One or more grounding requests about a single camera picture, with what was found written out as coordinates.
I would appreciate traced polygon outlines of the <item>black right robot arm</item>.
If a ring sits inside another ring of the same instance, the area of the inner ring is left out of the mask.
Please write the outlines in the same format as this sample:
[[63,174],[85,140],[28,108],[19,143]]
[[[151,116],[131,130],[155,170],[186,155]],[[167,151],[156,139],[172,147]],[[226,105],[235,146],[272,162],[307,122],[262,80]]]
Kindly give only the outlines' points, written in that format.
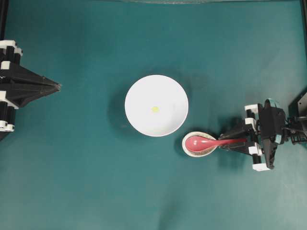
[[270,98],[264,104],[246,105],[247,117],[231,130],[221,134],[218,139],[248,140],[222,145],[221,148],[252,156],[252,168],[256,171],[272,170],[279,145],[289,140],[294,145],[307,142],[306,94],[298,100],[297,106],[298,115],[286,118],[284,110]]

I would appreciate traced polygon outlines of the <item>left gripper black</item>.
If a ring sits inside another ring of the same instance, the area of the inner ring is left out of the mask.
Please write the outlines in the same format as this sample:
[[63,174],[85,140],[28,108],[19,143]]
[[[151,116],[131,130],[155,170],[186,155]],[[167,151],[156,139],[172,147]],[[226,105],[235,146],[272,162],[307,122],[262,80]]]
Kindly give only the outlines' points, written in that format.
[[0,90],[0,131],[15,130],[16,110],[31,101],[51,95],[61,90],[60,84],[40,76],[18,64],[23,51],[15,40],[0,41],[0,76],[14,82],[46,86],[5,86]]

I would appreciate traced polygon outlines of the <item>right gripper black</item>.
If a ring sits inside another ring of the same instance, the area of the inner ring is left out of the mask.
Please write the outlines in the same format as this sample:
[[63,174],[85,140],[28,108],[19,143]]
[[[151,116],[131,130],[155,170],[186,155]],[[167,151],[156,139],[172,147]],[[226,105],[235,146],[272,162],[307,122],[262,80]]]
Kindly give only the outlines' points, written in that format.
[[230,130],[222,133],[218,140],[243,138],[250,136],[250,141],[238,142],[222,145],[219,148],[223,150],[232,150],[239,153],[248,153],[252,156],[252,169],[255,171],[268,171],[266,163],[261,162],[262,149],[259,145],[257,136],[257,120],[255,115],[258,113],[258,104],[245,105],[247,117],[236,124]]

